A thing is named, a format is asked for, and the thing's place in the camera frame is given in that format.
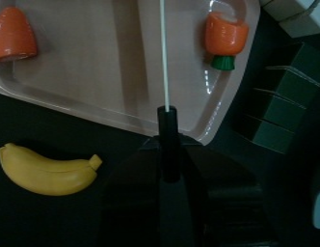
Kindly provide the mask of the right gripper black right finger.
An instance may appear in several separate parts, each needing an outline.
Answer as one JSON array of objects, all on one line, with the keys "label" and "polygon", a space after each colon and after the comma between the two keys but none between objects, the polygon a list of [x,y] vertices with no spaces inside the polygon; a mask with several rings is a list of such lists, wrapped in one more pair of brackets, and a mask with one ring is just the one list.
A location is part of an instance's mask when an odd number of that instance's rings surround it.
[{"label": "right gripper black right finger", "polygon": [[277,247],[253,173],[194,138],[182,135],[181,142],[202,219],[202,247]]}]

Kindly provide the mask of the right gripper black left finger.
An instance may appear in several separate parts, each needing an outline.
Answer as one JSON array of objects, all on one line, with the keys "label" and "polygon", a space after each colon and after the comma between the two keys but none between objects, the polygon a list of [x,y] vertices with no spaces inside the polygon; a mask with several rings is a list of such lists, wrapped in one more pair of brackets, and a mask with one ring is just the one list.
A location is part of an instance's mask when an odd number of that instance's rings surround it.
[{"label": "right gripper black left finger", "polygon": [[150,138],[106,180],[97,247],[160,247],[160,147]]}]

